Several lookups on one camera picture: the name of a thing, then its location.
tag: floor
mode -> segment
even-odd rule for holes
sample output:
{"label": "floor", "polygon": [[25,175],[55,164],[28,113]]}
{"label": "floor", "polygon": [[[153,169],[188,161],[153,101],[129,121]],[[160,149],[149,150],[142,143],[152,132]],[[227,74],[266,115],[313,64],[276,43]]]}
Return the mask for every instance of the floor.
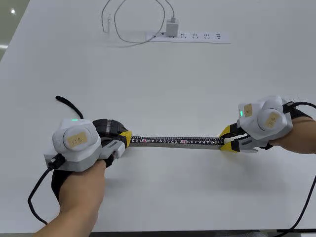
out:
{"label": "floor", "polygon": [[0,60],[30,0],[0,0]]}

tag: electrical outlet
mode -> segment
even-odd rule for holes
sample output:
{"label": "electrical outlet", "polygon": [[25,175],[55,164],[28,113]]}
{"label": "electrical outlet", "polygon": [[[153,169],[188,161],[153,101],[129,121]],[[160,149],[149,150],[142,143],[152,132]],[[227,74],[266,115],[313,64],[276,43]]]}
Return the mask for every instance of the electrical outlet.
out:
{"label": "electrical outlet", "polygon": [[[147,32],[146,40],[154,33]],[[152,42],[190,42],[190,43],[230,43],[229,36],[223,32],[179,32],[178,37],[168,37],[165,32],[160,32]]]}

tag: beige sticker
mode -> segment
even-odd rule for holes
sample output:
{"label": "beige sticker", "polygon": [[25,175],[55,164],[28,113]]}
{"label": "beige sticker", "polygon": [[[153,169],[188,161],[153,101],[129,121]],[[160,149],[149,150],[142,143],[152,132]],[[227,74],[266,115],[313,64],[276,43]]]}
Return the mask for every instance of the beige sticker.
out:
{"label": "beige sticker", "polygon": [[279,117],[280,117],[280,115],[275,113],[275,112],[270,113],[268,119],[265,122],[265,126],[267,126],[269,128],[273,128]]}
{"label": "beige sticker", "polygon": [[74,135],[74,136],[67,138],[67,141],[69,143],[69,146],[71,148],[73,148],[73,147],[76,147],[76,146],[81,145],[83,143],[86,143],[87,137],[85,135],[85,132],[81,132],[77,135]]}
{"label": "beige sticker", "polygon": [[245,117],[252,116],[252,105],[251,104],[245,105],[243,107],[243,113],[245,114]]}

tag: socket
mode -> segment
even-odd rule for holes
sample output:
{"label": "socket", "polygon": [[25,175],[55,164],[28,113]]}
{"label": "socket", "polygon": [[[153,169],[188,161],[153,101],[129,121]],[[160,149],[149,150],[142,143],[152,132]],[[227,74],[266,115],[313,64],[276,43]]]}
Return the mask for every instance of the socket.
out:
{"label": "socket", "polygon": [[[146,40],[155,33],[146,32]],[[229,35],[223,32],[185,32],[180,31],[178,37],[168,37],[165,32],[160,32],[152,42],[189,42],[189,43],[230,43]]]}

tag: black cable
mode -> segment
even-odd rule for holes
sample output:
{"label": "black cable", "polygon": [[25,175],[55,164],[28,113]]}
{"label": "black cable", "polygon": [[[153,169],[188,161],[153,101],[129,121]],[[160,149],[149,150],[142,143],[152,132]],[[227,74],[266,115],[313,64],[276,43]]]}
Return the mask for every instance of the black cable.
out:
{"label": "black cable", "polygon": [[32,197],[34,196],[35,192],[37,191],[37,189],[39,188],[40,184],[42,183],[42,181],[44,180],[44,178],[46,177],[46,175],[52,171],[53,169],[58,169],[63,163],[65,163],[65,158],[62,154],[58,153],[49,163],[48,163],[48,168],[47,170],[41,175],[41,177],[39,178],[39,180],[37,181],[37,183],[35,184],[33,190],[31,191],[29,198],[28,198],[28,204],[30,207],[30,210],[32,212],[32,214],[36,217],[36,219],[38,219],[39,221],[41,221],[42,223],[44,223],[45,225],[47,225],[47,221],[45,221],[44,219],[40,218],[40,216],[36,213],[36,211],[34,210],[33,204],[32,204]]}
{"label": "black cable", "polygon": [[37,189],[39,188],[39,186],[42,183],[43,179],[46,177],[46,175],[51,170],[52,170],[51,168],[47,168],[47,170],[44,172],[44,174],[41,175],[41,177],[39,178],[38,182],[35,184],[33,190],[31,191],[31,194],[29,195],[29,198],[28,198],[28,204],[29,204],[29,207],[30,207],[30,210],[31,210],[32,214],[36,217],[36,219],[38,219],[39,221],[43,222],[45,225],[47,225],[47,221],[45,221],[44,219],[40,218],[40,216],[34,210],[34,207],[33,207],[33,204],[32,204],[32,197],[35,194],[35,192],[37,191]]}
{"label": "black cable", "polygon": [[297,227],[297,225],[300,223],[300,221],[301,221],[301,219],[302,219],[302,217],[303,217],[303,215],[304,215],[304,213],[305,213],[305,211],[306,211],[306,208],[307,208],[307,206],[308,206],[308,203],[310,202],[310,199],[311,199],[311,196],[312,196],[312,193],[313,193],[315,184],[316,184],[316,176],[315,176],[315,178],[314,178],[313,184],[312,184],[312,186],[311,186],[311,188],[310,188],[310,191],[309,191],[309,193],[308,193],[308,196],[307,196],[307,199],[306,199],[306,201],[305,201],[305,204],[304,204],[304,207],[303,207],[303,209],[302,209],[302,212],[301,212],[300,216],[298,217],[297,221],[295,222],[295,224],[294,224],[290,229],[288,229],[287,231],[283,232],[282,234],[279,234],[279,235],[276,235],[276,236],[273,236],[273,237],[281,237],[281,236],[284,236],[284,235],[288,234],[289,232],[291,232],[292,230],[294,230],[295,227]]}
{"label": "black cable", "polygon": [[67,100],[66,98],[61,97],[61,96],[59,96],[59,95],[57,95],[57,96],[55,97],[55,99],[58,100],[58,101],[60,101],[61,103],[65,104],[65,105],[68,105],[70,108],[72,108],[72,109],[79,115],[80,119],[83,119],[83,115],[82,115],[82,113],[80,112],[80,110],[77,109],[77,107],[74,106],[74,104],[71,103],[69,100]]}
{"label": "black cable", "polygon": [[286,104],[283,105],[283,112],[286,114],[288,113],[291,109],[299,106],[299,105],[307,105],[307,106],[311,106],[313,108],[316,109],[316,105],[309,103],[309,102],[288,102]]}
{"label": "black cable", "polygon": [[314,105],[312,103],[309,103],[309,102],[294,102],[293,104],[291,104],[289,106],[296,107],[296,106],[299,106],[299,105],[308,105],[308,106],[314,107],[316,109],[316,105]]}

